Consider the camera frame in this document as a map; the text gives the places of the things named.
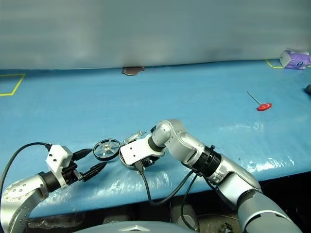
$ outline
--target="gray backdrop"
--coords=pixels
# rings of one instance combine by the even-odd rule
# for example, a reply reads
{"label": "gray backdrop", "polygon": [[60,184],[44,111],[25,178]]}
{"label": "gray backdrop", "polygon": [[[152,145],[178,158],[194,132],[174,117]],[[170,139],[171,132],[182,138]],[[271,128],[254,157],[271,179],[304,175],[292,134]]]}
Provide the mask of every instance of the gray backdrop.
{"label": "gray backdrop", "polygon": [[156,66],[311,50],[311,0],[0,0],[0,69]]}

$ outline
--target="red handle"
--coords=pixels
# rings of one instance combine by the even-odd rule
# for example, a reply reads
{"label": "red handle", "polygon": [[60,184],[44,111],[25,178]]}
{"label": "red handle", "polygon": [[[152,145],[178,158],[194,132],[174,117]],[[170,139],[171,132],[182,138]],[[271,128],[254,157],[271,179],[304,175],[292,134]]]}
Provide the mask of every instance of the red handle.
{"label": "red handle", "polygon": [[271,103],[263,103],[263,104],[261,104],[258,108],[257,108],[257,110],[258,111],[264,111],[264,110],[267,110],[267,109],[269,109],[269,108],[271,108],[272,107],[272,104]]}

